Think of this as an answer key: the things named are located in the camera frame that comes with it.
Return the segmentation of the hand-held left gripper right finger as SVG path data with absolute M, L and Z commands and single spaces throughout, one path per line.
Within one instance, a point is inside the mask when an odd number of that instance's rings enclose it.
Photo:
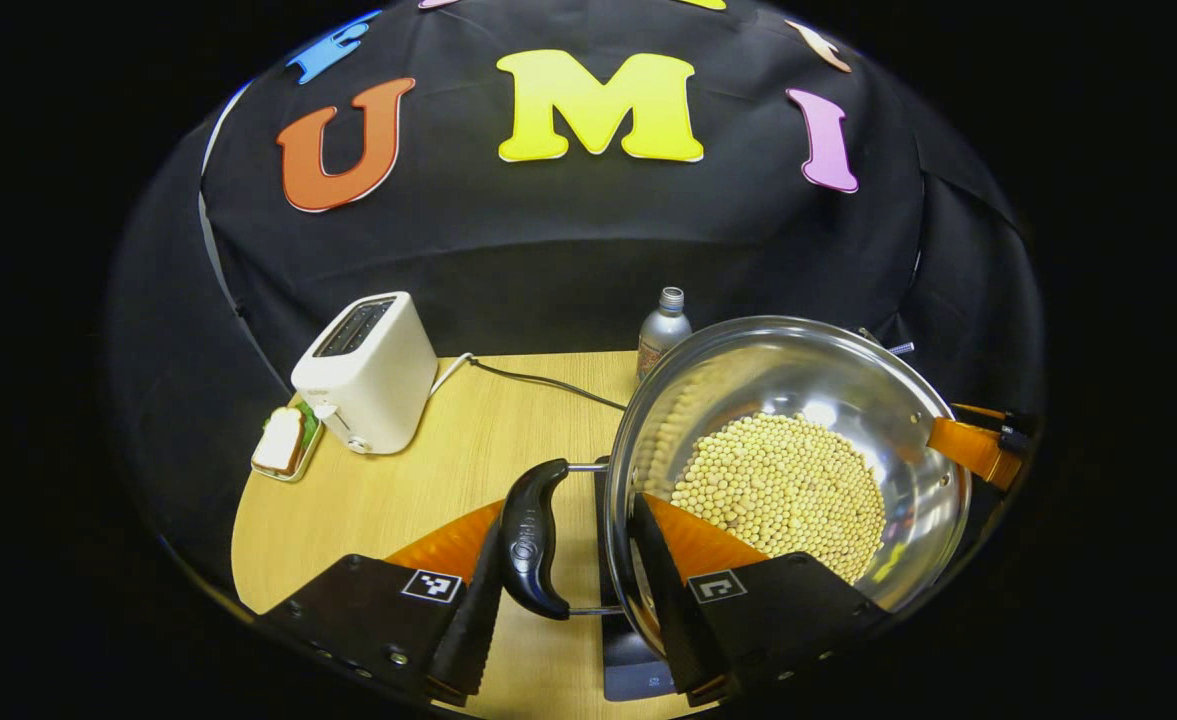
M 638 496 L 630 528 L 689 705 L 785 682 L 867 644 L 891 618 L 814 556 L 749 560 L 747 544 L 661 498 Z

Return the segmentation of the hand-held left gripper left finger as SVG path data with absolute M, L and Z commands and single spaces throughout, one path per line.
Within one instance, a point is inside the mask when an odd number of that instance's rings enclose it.
M 277 641 L 397 701 L 476 696 L 504 592 L 496 521 L 470 511 L 383 559 L 347 553 L 264 611 Z

